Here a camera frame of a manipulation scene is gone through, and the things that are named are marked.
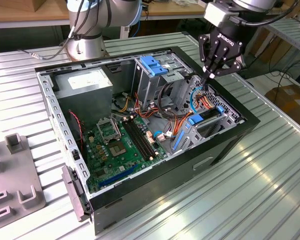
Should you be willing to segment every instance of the blue drive bay latch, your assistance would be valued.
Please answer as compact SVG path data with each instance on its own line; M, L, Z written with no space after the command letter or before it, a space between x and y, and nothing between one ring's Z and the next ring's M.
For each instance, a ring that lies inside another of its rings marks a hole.
M153 56L141 56L140 61L153 76L159 76L168 72L168 70L163 68L159 61L155 60Z

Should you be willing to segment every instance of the aluminum workbench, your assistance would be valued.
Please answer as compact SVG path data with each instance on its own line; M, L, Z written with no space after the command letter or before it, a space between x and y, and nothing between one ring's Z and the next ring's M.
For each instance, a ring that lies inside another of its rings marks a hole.
M300 50L300 22L296 19L283 18L272 24L266 25L265 28L272 34L280 37Z
M182 33L105 42L110 55L179 46L199 61L198 44ZM36 49L51 56L59 47ZM77 221L61 177L64 160L48 120L35 67L49 62L0 53L0 141L27 136L47 205L0 229L4 239L93 240ZM300 239L300 126L238 75L218 81L261 123L218 164L97 236L98 239Z

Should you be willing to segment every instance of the cardboard box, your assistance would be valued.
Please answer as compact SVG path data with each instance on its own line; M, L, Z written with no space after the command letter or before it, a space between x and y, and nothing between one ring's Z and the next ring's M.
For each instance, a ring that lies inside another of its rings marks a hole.
M275 87L268 91L265 97L274 102L276 92ZM279 87L275 105L300 125L300 87L297 85Z
M0 0L1 7L35 12L46 0Z

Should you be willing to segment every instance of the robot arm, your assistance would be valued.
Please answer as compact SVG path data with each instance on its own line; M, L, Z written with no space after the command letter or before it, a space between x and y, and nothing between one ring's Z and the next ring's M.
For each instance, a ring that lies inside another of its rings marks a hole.
M298 0L284 13L265 20L267 12L276 0L216 0L207 4L204 18L216 27L210 33L199 36L200 60L204 63L203 86L215 76L236 73L245 67L243 53L257 28L273 23L288 15Z
M67 43L67 51L74 60L104 57L107 53L102 30L134 25L142 13L141 0L84 0L80 7L81 2L67 2L70 27L76 26Z

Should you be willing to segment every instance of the robotiq logo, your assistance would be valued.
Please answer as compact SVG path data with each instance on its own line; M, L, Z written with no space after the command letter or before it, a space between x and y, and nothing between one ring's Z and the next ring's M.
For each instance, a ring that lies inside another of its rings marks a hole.
M218 38L222 38L223 40L225 40L228 44L230 44L232 47L235 45L233 41L231 41L229 38L227 38L226 36L223 36L221 33L219 33Z

